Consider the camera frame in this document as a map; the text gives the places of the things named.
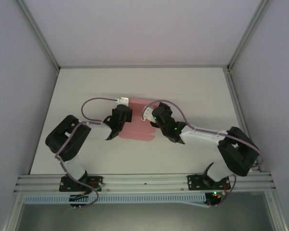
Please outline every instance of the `pink cloth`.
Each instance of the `pink cloth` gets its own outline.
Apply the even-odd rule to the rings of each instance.
[[[143,121],[141,119],[143,108],[151,102],[152,100],[146,99],[129,99],[129,108],[132,109],[131,123],[124,124],[119,137],[138,141],[151,141],[155,138],[156,128],[151,126],[149,120]]]

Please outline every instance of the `white wall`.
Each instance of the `white wall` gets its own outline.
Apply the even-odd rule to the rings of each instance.
[[[25,0],[60,66],[224,64],[260,0]]]
[[[29,171],[56,76],[16,3],[0,0],[0,227]]]
[[[251,136],[289,221],[289,0],[273,0],[234,67]]]

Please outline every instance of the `white table surface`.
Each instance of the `white table surface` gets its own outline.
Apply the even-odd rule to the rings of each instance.
[[[31,174],[64,173],[45,139],[67,115],[84,120],[80,107],[92,97],[166,99],[180,106],[198,127],[227,130],[238,126],[222,68],[61,69]],[[114,102],[93,101],[85,113],[103,120],[114,107]],[[182,121],[173,111],[174,118]],[[217,149],[172,143],[160,131],[149,142],[88,137],[78,155],[89,174],[202,172],[222,159]]]

